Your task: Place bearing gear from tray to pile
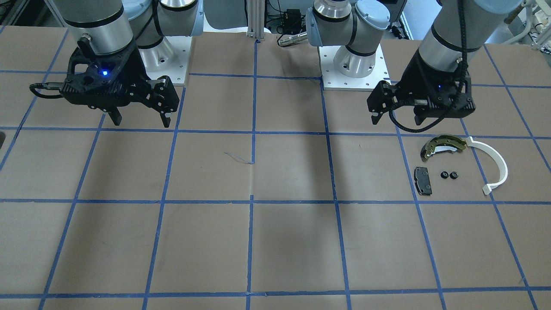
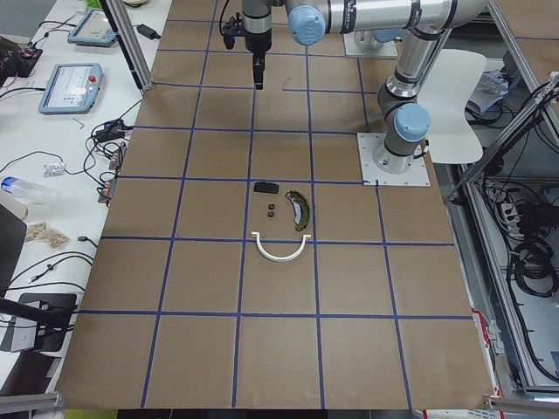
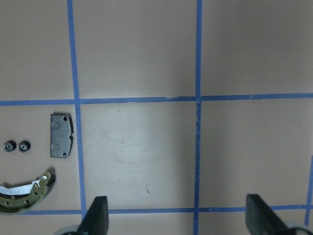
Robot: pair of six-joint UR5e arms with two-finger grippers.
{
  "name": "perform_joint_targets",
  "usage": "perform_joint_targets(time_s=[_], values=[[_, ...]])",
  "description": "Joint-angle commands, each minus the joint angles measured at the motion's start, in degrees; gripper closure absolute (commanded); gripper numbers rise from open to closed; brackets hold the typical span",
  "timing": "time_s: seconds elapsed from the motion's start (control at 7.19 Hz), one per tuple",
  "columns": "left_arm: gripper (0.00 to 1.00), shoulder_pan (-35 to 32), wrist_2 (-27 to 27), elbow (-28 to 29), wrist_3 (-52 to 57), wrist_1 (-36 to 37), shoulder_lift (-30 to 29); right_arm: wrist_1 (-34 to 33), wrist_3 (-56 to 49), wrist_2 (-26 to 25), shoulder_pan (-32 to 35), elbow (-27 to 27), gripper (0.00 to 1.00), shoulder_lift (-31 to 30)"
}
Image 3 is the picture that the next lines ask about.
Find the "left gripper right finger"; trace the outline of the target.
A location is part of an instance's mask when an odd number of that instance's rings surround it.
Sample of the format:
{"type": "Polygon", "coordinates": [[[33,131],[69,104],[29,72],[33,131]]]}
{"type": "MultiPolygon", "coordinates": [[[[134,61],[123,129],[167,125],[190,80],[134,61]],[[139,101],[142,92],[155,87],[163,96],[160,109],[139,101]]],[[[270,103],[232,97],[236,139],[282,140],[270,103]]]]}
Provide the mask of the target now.
{"type": "Polygon", "coordinates": [[[251,235],[282,235],[288,231],[258,194],[246,195],[246,227],[251,235]]]}

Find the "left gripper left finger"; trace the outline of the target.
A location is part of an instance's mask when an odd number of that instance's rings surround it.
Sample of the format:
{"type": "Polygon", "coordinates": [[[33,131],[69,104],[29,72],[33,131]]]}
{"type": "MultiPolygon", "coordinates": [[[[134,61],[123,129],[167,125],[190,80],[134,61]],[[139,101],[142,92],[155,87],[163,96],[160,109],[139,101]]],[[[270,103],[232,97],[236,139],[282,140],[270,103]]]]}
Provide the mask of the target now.
{"type": "Polygon", "coordinates": [[[109,210],[106,196],[95,197],[76,233],[79,235],[106,235],[109,230],[109,210]]]}

